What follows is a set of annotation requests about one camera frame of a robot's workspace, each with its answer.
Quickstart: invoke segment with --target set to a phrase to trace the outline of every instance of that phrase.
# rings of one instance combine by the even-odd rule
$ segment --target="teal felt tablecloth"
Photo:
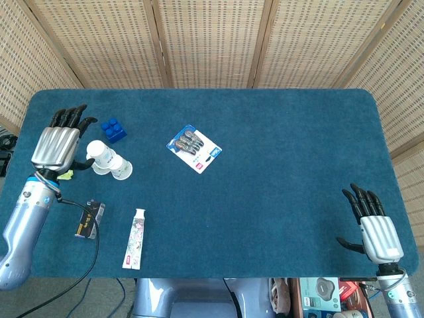
[[[360,242],[341,193],[350,182],[375,191],[395,225],[405,256],[417,249],[372,96],[331,89],[140,89],[38,92],[31,100],[0,201],[4,228],[43,128],[59,108],[87,103],[91,125],[80,161],[100,123],[116,117],[128,136],[112,145],[131,161],[125,181],[92,170],[62,181],[63,196],[106,204],[92,276],[222,278],[369,276],[367,257],[336,236]],[[166,144],[192,124],[222,153],[199,175]],[[146,209],[141,270],[121,268],[136,208]],[[74,237],[81,211],[54,204],[34,251],[35,276],[80,276],[94,241]],[[0,243],[0,254],[5,253]]]

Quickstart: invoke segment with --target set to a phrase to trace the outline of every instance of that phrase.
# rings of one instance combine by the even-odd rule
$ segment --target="paper cup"
[[[110,169],[116,152],[106,146],[103,141],[93,140],[87,145],[87,154],[90,158],[94,158],[98,168]]]
[[[93,168],[94,172],[96,174],[99,174],[100,176],[103,176],[105,174],[108,174],[111,171],[110,169],[107,169],[107,168],[106,169],[99,168],[99,166],[95,162],[91,165],[91,167]]]
[[[117,154],[110,169],[116,180],[125,180],[132,174],[133,165]]]

